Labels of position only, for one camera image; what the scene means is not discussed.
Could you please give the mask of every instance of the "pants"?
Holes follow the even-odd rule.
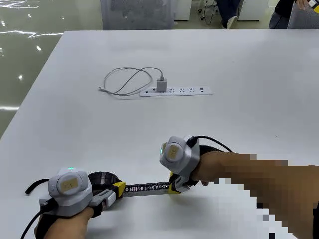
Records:
[[[223,19],[227,23],[228,19],[237,16],[237,9],[241,0],[217,0],[218,9]]]
[[[270,29],[287,29],[289,19],[283,16],[280,16],[276,12],[273,13],[269,22]]]

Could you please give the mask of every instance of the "floor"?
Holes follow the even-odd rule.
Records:
[[[278,0],[270,0],[260,22],[236,29],[268,28]],[[193,0],[190,21],[176,29],[220,29],[220,16],[200,21]],[[65,30],[101,30],[100,0],[0,0],[0,137]]]

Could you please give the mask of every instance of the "power strip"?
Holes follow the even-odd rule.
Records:
[[[167,92],[156,92],[155,87],[148,88],[140,92],[142,97],[152,96],[196,96],[196,95],[212,95],[212,92],[207,86],[196,87],[168,87]]]

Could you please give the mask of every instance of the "measuring tape blade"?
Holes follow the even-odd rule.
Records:
[[[127,185],[123,197],[137,197],[168,194],[170,182],[145,183]]]

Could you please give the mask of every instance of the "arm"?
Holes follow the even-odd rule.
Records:
[[[300,239],[312,239],[313,208],[319,201],[319,167],[286,166],[286,161],[252,160],[249,154],[207,153],[193,172],[194,180],[231,178],[269,208]]]
[[[93,209],[86,208],[81,213],[69,218],[58,219],[49,228],[45,239],[84,239],[89,219],[93,216]]]

